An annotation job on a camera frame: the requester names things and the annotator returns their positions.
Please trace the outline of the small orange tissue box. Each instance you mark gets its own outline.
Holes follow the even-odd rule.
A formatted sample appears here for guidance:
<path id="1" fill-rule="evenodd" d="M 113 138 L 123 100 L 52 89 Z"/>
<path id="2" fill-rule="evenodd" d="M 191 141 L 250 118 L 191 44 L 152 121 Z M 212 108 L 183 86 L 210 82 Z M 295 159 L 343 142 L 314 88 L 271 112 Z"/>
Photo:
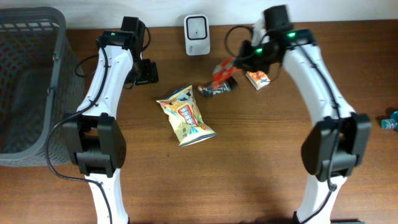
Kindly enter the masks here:
<path id="1" fill-rule="evenodd" d="M 271 79 L 262 71 L 246 72 L 246 77 L 256 90 L 260 90 L 271 82 Z"/>

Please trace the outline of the orange red snack bag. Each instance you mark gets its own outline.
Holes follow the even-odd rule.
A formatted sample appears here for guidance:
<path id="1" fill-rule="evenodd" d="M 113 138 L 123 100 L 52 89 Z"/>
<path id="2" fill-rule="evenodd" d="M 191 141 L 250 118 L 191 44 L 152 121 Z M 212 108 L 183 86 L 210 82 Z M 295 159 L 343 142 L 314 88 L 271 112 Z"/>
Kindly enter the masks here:
<path id="1" fill-rule="evenodd" d="M 235 66 L 235 58 L 229 57 L 218 64 L 213 71 L 212 89 L 218 88 L 224 81 L 241 70 Z"/>

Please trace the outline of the beige chips bag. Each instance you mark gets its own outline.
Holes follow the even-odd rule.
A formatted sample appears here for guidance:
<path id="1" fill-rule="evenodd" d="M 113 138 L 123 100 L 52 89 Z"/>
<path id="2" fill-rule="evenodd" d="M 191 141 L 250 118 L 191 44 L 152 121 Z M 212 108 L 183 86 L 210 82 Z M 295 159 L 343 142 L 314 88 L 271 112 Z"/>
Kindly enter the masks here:
<path id="1" fill-rule="evenodd" d="M 179 147 L 189 146 L 218 135 L 204 123 L 191 85 L 176 90 L 166 99 L 156 102 L 169 117 Z"/>

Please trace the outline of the black snack packet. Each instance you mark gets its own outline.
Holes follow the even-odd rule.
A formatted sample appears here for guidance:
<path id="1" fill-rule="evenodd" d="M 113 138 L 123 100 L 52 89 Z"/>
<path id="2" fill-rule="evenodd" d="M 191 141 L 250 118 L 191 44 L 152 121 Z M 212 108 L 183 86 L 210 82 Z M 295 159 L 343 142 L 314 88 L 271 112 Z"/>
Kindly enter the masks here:
<path id="1" fill-rule="evenodd" d="M 213 87 L 213 82 L 205 85 L 198 85 L 198 91 L 205 97 L 213 97 L 221 93 L 231 92 L 237 89 L 238 83 L 233 77 L 229 77 L 226 80 L 219 83 L 216 87 Z"/>

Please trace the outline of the blue mouthwash bottle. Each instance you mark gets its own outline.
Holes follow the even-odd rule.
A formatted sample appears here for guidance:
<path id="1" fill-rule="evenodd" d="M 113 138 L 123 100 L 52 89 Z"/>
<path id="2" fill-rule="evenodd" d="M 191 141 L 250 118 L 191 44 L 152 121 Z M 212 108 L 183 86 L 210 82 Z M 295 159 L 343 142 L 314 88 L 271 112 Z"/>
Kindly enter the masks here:
<path id="1" fill-rule="evenodd" d="M 397 131 L 397 114 L 398 111 L 395 111 L 391 114 L 390 118 L 383 119 L 381 121 L 381 128 L 382 129 L 394 129 Z"/>

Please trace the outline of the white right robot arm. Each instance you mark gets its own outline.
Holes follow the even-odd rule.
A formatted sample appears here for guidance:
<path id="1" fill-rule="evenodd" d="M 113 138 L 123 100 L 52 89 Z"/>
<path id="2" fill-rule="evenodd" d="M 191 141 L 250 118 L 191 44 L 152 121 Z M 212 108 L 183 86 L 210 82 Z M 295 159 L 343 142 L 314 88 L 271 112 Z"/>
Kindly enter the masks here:
<path id="1" fill-rule="evenodd" d="M 358 114 L 333 81 L 310 29 L 295 29 L 286 5 L 270 7 L 252 27 L 235 66 L 264 73 L 274 63 L 290 75 L 301 94 L 312 130 L 301 147 L 307 185 L 293 223 L 330 223 L 338 192 L 364 157 L 371 121 Z"/>

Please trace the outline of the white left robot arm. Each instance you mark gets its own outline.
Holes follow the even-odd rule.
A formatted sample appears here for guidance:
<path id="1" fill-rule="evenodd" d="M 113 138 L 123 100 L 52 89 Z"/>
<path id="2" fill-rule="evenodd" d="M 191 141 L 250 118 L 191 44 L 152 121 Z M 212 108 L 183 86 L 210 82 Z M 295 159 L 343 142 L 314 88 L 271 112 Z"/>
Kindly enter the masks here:
<path id="1" fill-rule="evenodd" d="M 98 223 L 129 223 L 123 204 L 121 168 L 126 140 L 116 121 L 124 88 L 157 83 L 155 62 L 144 59 L 151 40 L 137 17 L 124 17 L 120 30 L 106 30 L 97 40 L 98 64 L 89 90 L 62 129 L 72 164 L 89 184 Z"/>

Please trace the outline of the white barcode scanner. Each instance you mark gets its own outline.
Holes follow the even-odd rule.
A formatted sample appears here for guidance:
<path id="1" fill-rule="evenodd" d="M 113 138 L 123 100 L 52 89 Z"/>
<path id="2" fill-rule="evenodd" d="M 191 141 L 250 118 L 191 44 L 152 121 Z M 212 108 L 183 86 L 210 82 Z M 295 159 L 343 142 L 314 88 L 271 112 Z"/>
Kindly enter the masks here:
<path id="1" fill-rule="evenodd" d="M 210 53 L 210 28 L 208 18 L 203 14 L 188 15 L 184 18 L 185 50 L 188 56 Z"/>

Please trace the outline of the dark grey plastic basket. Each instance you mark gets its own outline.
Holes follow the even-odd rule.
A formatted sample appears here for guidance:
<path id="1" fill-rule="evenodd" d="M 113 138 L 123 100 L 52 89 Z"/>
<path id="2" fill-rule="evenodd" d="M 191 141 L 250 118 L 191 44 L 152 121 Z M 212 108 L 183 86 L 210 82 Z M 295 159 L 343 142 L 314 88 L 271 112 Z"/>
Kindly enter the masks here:
<path id="1" fill-rule="evenodd" d="M 52 7 L 1 9 L 1 165 L 70 161 L 64 133 L 49 131 L 83 101 L 85 81 L 66 37 L 64 15 Z"/>

